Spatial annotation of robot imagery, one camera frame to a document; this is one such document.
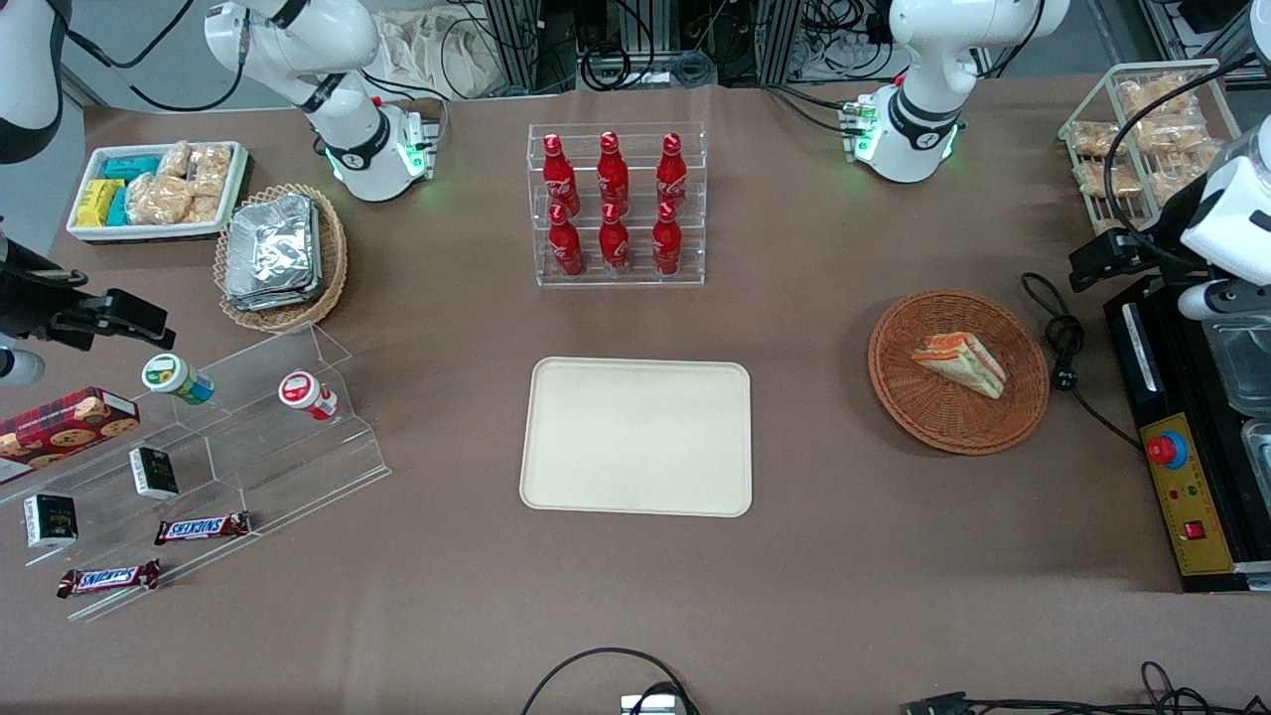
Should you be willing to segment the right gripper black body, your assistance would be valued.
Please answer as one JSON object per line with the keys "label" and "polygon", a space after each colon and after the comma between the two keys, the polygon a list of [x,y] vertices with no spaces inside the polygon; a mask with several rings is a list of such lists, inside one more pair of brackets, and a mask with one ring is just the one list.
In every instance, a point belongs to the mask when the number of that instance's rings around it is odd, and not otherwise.
{"label": "right gripper black body", "polygon": [[58,290],[44,284],[44,271],[64,271],[50,258],[1,237],[1,331],[15,340],[58,343],[72,349],[89,349],[92,331],[60,329],[58,316],[80,317],[81,304],[89,295],[78,290]]}

